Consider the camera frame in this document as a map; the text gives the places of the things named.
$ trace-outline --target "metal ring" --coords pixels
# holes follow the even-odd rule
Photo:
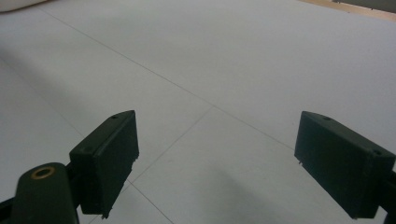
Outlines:
[[[42,171],[47,171],[46,173],[44,173],[43,175],[40,174],[40,172]],[[30,176],[32,179],[44,179],[49,177],[50,175],[53,175],[53,173],[55,173],[55,168],[53,168],[52,166],[45,166],[45,167],[41,167],[37,170],[35,170],[32,175]]]

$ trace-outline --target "screw hole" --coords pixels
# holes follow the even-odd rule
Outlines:
[[[55,172],[55,168],[48,166],[37,169],[32,173],[32,179],[44,179]]]
[[[379,150],[377,150],[377,149],[374,149],[373,152],[374,152],[375,155],[377,155],[377,156],[380,156],[380,155],[381,155],[381,152],[380,152]]]

